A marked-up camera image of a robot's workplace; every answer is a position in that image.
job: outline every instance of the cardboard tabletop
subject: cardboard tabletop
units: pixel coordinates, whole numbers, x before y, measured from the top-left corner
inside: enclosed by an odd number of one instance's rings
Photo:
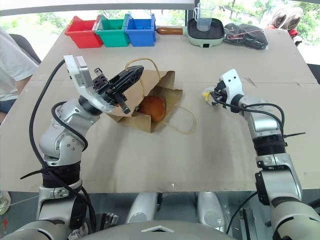
[[[320,86],[293,44],[281,30],[268,30],[268,50],[259,51],[222,43],[200,48],[186,36],[156,35],[154,47],[79,49],[62,34],[0,127],[1,188],[37,192],[41,176],[20,177],[41,166],[32,152],[28,126],[32,109],[45,81],[63,55],[83,56],[91,75],[101,68],[108,77],[135,58],[152,58],[161,71],[175,71],[174,86],[183,90],[180,105],[193,112],[197,128],[183,135],[169,127],[146,133],[120,125],[105,114],[88,131],[89,146],[82,154],[81,178],[91,193],[242,191],[255,189],[256,154],[246,121],[221,106],[212,108],[201,96],[217,84],[224,72],[235,68],[243,91],[280,105],[295,170],[304,189],[320,188],[318,136]],[[145,69],[153,70],[146,61]],[[63,66],[38,109],[34,136],[38,143],[51,122],[51,107],[79,94]],[[192,119],[177,110],[170,123],[186,131]]]

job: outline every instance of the blue bin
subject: blue bin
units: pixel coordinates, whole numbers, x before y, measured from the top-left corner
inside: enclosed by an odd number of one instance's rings
[[[133,19],[127,16],[124,32],[128,34],[134,47],[152,47],[156,42],[156,18],[151,15],[151,19]]]

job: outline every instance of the paper bag handle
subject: paper bag handle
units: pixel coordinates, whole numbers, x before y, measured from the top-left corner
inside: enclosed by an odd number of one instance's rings
[[[189,134],[192,134],[195,130],[196,130],[196,127],[197,127],[197,119],[196,119],[196,116],[188,109],[184,108],[183,106],[179,106],[179,105],[172,105],[172,104],[168,104],[167,105],[170,105],[172,107],[175,107],[175,108],[181,108],[181,109],[184,109],[185,111],[187,111],[188,113],[190,113],[190,115],[192,116],[193,118],[193,125],[192,125],[192,129],[190,131],[182,131],[180,129],[178,129],[176,126],[173,126],[165,121],[161,121],[160,123],[162,124],[165,124],[167,126],[169,126],[170,128],[178,131],[179,133],[181,134],[186,134],[186,135],[189,135]]]

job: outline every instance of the white shirt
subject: white shirt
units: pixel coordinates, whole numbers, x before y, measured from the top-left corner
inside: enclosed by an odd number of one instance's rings
[[[37,67],[0,27],[0,101],[17,99],[19,95],[16,81],[33,75]]]

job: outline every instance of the plastic storage bin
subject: plastic storage bin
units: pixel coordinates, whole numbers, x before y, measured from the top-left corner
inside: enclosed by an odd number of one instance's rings
[[[96,20],[89,21],[84,21],[79,17],[74,16],[64,34],[71,37],[80,49],[99,48],[103,43],[100,37],[94,32],[98,20],[99,16]]]
[[[151,15],[151,19],[133,19],[127,16],[124,28],[134,47],[150,47],[156,42],[156,19]]]
[[[128,35],[125,33],[126,14],[124,19],[107,19],[104,15],[99,16],[98,24],[94,32],[98,34],[107,47],[127,47]]]

